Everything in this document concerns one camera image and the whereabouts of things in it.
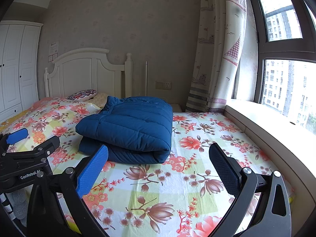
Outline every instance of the glass pane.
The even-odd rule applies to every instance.
[[[314,27],[316,28],[316,19],[314,14],[312,13],[311,9],[309,8],[309,6],[306,4],[306,7],[308,8],[309,14],[311,15],[313,22],[314,22]]]
[[[316,135],[316,63],[266,60],[261,103]]]
[[[260,0],[270,41],[303,38],[291,0]]]

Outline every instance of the window frame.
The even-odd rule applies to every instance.
[[[281,39],[269,42],[271,33],[266,24],[260,0],[250,0],[254,12],[258,42],[258,73],[254,102],[261,103],[265,80],[265,60],[299,60],[316,63],[316,30],[304,0],[291,0],[300,23],[302,39]]]

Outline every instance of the metal rod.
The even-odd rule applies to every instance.
[[[146,65],[145,65],[145,96],[147,96],[147,73],[148,73],[148,61],[146,61]]]

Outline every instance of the nightstand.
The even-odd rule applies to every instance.
[[[172,106],[172,112],[182,113],[182,110],[179,104],[170,104],[170,105]]]

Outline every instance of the wardrobe door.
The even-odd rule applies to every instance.
[[[23,110],[28,109],[38,101],[36,84],[36,58],[37,41],[40,27],[26,25],[23,32],[20,64],[19,64],[19,83],[20,95]]]
[[[21,103],[19,58],[24,26],[10,25],[5,39],[2,59],[2,90],[5,109]]]
[[[0,112],[4,111],[1,74],[2,74],[2,59],[3,59],[4,42],[7,36],[8,28],[9,28],[9,25],[0,25]]]

